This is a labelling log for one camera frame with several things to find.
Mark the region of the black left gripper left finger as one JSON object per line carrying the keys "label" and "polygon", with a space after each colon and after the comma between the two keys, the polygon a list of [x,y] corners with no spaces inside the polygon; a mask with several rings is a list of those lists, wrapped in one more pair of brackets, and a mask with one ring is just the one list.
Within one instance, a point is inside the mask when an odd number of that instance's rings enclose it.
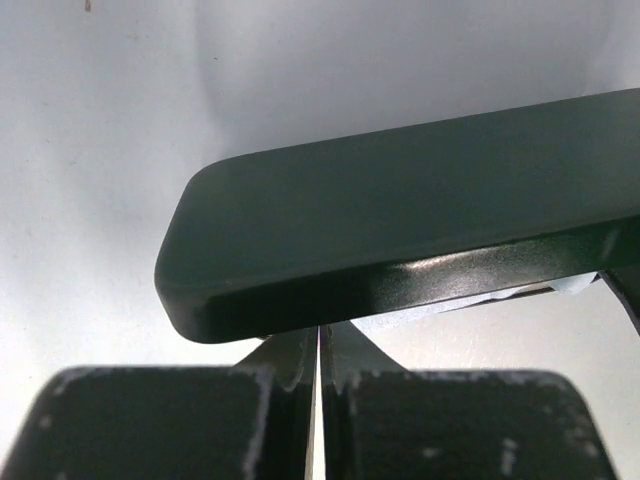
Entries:
{"label": "black left gripper left finger", "polygon": [[307,479],[314,329],[233,366],[86,366],[56,374],[14,444],[18,479]]}

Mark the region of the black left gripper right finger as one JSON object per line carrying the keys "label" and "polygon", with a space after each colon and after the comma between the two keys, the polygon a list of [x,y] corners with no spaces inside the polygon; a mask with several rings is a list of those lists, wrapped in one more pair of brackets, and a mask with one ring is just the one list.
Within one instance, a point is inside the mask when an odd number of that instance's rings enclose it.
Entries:
{"label": "black left gripper right finger", "polygon": [[319,330],[330,479],[612,479],[590,410],[544,370],[409,370],[348,322]]}

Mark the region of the dark green glasses case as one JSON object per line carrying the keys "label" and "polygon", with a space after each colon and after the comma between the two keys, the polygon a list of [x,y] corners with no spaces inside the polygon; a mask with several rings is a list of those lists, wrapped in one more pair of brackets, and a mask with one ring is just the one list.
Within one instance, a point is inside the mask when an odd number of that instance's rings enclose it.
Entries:
{"label": "dark green glasses case", "polygon": [[155,286],[210,344],[638,259],[629,89],[214,163],[184,190]]}

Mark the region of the light blue cleaning cloth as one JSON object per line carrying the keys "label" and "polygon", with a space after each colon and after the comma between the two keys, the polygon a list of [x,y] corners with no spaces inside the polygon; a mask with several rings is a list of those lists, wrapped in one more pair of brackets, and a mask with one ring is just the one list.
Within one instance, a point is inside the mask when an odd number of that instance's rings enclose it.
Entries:
{"label": "light blue cleaning cloth", "polygon": [[372,334],[378,331],[398,328],[404,324],[414,322],[428,316],[465,309],[484,303],[500,302],[517,298],[518,296],[526,296],[529,294],[536,295],[549,292],[577,294],[596,281],[597,278],[597,272],[580,274],[548,282],[535,283],[485,294],[411,307],[384,314],[371,315],[353,319],[351,323],[362,333]]}

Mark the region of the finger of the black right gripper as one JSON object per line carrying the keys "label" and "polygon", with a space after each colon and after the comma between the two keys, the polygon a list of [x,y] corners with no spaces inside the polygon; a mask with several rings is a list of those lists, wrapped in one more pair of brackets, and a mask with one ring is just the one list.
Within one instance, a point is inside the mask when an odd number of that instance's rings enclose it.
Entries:
{"label": "finger of the black right gripper", "polygon": [[621,267],[599,273],[623,305],[637,334],[640,334],[640,268]]}

